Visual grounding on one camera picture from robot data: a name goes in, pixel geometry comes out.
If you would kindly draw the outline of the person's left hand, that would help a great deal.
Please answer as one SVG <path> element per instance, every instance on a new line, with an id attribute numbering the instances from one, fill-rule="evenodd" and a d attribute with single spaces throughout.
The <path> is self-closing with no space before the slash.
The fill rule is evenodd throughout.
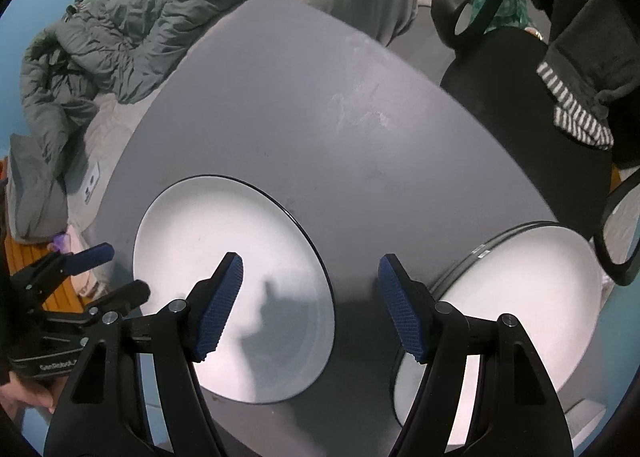
<path id="1" fill-rule="evenodd" d="M 13 371 L 9 372 L 9 381 L 1 385 L 1 406 L 14 421 L 25 407 L 45 408 L 50 414 L 55 410 L 52 392 L 37 382 L 24 382 Z"/>

